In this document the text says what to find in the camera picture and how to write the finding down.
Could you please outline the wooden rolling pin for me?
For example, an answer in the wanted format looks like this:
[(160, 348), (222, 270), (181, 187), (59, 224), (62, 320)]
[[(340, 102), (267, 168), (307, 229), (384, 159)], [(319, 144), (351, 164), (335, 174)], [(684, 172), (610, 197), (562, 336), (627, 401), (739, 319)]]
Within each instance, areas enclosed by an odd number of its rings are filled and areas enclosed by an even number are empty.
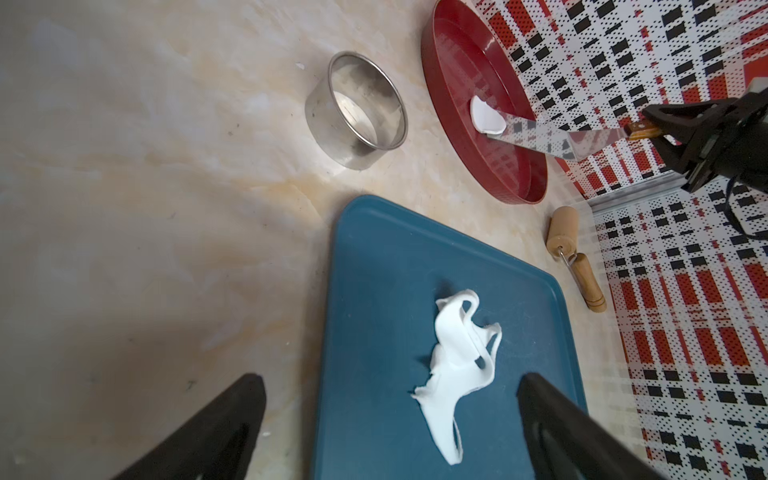
[(607, 310), (607, 302), (588, 257), (578, 251), (578, 211), (570, 206), (557, 208), (550, 217), (547, 251), (569, 270), (586, 306), (595, 313)]

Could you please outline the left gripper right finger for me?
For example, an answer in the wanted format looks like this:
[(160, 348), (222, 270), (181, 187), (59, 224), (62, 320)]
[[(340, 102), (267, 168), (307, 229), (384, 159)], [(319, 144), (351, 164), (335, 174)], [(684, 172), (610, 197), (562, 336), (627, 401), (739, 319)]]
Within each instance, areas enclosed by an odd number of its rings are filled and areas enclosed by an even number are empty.
[(538, 373), (517, 390), (523, 434), (537, 479), (660, 479)]

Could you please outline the white dough piece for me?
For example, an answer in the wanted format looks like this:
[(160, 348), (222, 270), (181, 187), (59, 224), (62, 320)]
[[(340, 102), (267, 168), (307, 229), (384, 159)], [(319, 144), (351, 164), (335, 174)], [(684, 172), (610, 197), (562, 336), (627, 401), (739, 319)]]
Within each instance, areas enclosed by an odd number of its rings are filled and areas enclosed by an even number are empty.
[(498, 323), (484, 327), (474, 323), (480, 299), (473, 290), (438, 299), (436, 305), (437, 344), (431, 354), (430, 376), (411, 397), (419, 403), (438, 451), (453, 466), (463, 460), (456, 406), (463, 397), (494, 381), (503, 333)]

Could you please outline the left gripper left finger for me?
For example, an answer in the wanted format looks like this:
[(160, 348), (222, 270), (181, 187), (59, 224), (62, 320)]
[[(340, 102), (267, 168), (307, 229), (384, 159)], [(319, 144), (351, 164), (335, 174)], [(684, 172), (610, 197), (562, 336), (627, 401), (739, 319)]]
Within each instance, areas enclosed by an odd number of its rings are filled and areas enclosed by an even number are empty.
[(243, 479), (264, 418), (263, 378), (241, 376), (119, 479)]

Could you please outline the round cut dough wrapper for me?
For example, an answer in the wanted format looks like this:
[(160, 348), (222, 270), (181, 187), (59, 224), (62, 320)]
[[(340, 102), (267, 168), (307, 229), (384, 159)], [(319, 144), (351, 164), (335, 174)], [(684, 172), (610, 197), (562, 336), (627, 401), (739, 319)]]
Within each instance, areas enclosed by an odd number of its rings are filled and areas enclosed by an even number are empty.
[(505, 118), (477, 95), (470, 101), (470, 118), (475, 130), (484, 135), (502, 135), (507, 127)]

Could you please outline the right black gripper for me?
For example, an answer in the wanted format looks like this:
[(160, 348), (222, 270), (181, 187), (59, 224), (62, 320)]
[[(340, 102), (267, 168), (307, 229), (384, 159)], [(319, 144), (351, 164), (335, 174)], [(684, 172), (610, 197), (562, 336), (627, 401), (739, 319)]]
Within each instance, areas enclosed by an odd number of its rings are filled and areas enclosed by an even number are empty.
[(664, 165), (694, 193), (717, 177), (767, 191), (767, 79), (754, 78), (739, 98), (646, 107), (662, 135), (651, 140)]

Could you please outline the teal plastic tray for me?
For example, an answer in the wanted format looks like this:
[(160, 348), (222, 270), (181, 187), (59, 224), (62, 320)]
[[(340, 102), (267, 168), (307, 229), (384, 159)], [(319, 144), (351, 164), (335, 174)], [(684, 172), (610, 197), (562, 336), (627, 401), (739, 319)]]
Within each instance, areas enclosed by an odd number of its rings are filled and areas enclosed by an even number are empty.
[[(461, 399), (463, 461), (435, 446), (414, 388), (437, 338), (436, 302), (471, 289), (474, 321), (502, 328), (491, 385)], [(530, 479), (516, 391), (541, 374), (586, 406), (566, 301), (550, 274), (373, 195), (334, 228), (311, 475), (315, 479)]]

